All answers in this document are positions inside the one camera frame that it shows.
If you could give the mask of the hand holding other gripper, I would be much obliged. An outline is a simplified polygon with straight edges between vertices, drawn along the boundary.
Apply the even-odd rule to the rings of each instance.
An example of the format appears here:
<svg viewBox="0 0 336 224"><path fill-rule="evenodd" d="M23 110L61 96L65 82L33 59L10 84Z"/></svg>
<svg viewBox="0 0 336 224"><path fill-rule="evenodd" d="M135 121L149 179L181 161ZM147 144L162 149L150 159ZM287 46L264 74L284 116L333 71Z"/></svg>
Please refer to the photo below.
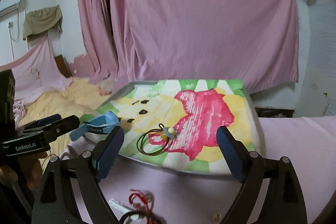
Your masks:
<svg viewBox="0 0 336 224"><path fill-rule="evenodd" d="M31 191L35 191L39 188L43 170L40 159L46 159L47 152L38 153L36 155L30 155L21 157L16 164L12 166L1 167L1 183L9 184L11 182L17 182L20 175L26 180L26 184Z"/></svg>

